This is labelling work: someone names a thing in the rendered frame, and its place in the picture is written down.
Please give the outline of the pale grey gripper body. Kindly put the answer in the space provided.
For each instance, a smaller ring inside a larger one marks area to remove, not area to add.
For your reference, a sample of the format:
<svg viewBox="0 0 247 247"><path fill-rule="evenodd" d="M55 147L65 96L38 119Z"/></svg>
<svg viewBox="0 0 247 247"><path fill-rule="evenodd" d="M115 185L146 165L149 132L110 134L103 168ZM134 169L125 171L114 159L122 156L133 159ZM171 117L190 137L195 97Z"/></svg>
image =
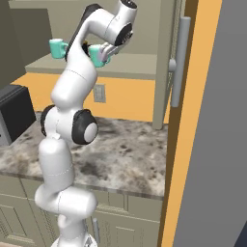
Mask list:
<svg viewBox="0 0 247 247"><path fill-rule="evenodd" d="M110 43L104 43L99 46L99 54L98 59L101 62L106 62L110 56L118 53L120 48L118 46L114 46Z"/></svg>

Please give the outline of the teal mug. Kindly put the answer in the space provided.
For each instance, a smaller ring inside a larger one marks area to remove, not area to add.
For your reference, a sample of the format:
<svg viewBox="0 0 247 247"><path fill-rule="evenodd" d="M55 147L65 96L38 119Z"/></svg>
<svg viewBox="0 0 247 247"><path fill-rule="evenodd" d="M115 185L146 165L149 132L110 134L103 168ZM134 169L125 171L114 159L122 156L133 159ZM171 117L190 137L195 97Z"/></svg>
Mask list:
<svg viewBox="0 0 247 247"><path fill-rule="evenodd" d="M99 50L100 50L99 44L92 44L88 47L89 56L96 68L102 68L110 62L110 59L107 59L106 61L99 60L99 55L100 55Z"/></svg>
<svg viewBox="0 0 247 247"><path fill-rule="evenodd" d="M52 39L49 41L50 53L54 59L63 59L69 45L62 39Z"/></svg>

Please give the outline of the beige base cabinet door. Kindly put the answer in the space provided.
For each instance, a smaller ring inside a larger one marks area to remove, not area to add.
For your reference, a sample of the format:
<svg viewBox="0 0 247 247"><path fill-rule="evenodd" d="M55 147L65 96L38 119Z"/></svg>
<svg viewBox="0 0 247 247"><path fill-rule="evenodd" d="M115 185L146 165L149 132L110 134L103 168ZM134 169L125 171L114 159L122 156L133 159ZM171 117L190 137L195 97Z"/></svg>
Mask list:
<svg viewBox="0 0 247 247"><path fill-rule="evenodd" d="M33 200L0 194L0 241L22 247L51 247L54 219Z"/></svg>
<svg viewBox="0 0 247 247"><path fill-rule="evenodd" d="M86 220L91 234L95 234L94 218L99 228L98 247L157 247L157 221L96 211Z"/></svg>

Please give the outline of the black microwave oven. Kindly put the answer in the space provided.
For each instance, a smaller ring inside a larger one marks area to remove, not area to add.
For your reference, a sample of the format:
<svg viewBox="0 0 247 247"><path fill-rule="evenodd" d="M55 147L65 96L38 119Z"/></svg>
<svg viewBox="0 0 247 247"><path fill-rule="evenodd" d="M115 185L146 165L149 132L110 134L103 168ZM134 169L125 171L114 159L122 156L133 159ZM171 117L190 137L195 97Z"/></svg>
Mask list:
<svg viewBox="0 0 247 247"><path fill-rule="evenodd" d="M10 145L35 121L27 87L8 85L0 90L0 147Z"/></svg>

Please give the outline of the grey tall fridge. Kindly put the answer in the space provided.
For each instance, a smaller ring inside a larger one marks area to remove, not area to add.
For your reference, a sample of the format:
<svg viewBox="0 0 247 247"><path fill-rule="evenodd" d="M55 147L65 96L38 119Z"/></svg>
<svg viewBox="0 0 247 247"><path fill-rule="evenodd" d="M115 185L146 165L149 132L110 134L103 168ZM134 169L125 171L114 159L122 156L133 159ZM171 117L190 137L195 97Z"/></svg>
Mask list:
<svg viewBox="0 0 247 247"><path fill-rule="evenodd" d="M247 247L247 0L223 0L174 247Z"/></svg>

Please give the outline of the beige drawer front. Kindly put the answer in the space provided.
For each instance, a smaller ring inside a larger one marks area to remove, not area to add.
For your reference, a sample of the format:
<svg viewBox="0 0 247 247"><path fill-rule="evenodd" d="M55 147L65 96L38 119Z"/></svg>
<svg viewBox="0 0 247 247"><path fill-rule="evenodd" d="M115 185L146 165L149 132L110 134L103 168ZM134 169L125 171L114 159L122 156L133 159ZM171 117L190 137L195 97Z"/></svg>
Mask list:
<svg viewBox="0 0 247 247"><path fill-rule="evenodd" d="M163 203L162 197L134 193L111 193L95 191L97 210L117 213L139 219L159 221Z"/></svg>

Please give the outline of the beige open wall cabinet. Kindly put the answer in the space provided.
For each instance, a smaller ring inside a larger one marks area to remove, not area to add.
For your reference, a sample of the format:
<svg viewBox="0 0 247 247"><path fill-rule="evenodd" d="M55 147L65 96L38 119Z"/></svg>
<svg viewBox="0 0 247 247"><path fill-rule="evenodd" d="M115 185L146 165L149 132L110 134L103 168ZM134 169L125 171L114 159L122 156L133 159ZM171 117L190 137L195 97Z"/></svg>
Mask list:
<svg viewBox="0 0 247 247"><path fill-rule="evenodd" d="M133 37L108 65L98 70L101 77L155 78L161 0L133 1L138 7ZM118 0L11 0L9 5L12 9L47 9L52 38L69 41L84 9L93 3L112 13ZM65 65L65 61L54 60L48 53L25 68L29 72L60 73Z"/></svg>

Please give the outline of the grey wall outlet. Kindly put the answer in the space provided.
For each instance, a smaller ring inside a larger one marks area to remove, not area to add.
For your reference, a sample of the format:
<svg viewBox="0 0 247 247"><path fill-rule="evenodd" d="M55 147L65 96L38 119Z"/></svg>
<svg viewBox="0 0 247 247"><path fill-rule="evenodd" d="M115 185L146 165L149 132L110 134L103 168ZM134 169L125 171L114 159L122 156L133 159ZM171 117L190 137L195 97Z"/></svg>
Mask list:
<svg viewBox="0 0 247 247"><path fill-rule="evenodd" d="M105 96L105 85L104 84L96 84L94 86L94 101L95 102L106 102Z"/></svg>

